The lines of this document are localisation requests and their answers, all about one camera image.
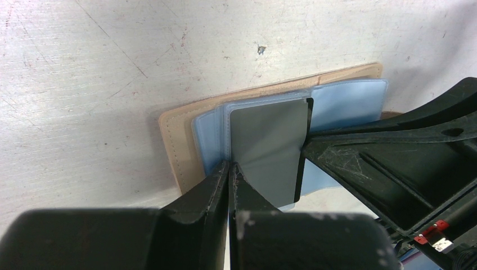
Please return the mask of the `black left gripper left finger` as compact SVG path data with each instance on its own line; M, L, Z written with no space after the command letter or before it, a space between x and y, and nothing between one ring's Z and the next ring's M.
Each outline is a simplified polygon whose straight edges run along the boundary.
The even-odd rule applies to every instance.
M2 269L222 269L229 163L160 209L35 209L1 239Z

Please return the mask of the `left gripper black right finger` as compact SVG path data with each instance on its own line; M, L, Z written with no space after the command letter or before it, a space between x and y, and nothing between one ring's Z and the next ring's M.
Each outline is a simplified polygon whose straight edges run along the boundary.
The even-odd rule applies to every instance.
M400 269L386 230L355 213L284 213L229 169L232 269Z

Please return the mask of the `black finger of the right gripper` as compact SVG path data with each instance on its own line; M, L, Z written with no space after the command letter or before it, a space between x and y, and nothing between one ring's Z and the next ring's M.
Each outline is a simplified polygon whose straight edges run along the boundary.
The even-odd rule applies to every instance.
M304 156L405 236L476 224L476 79L370 124L313 133Z

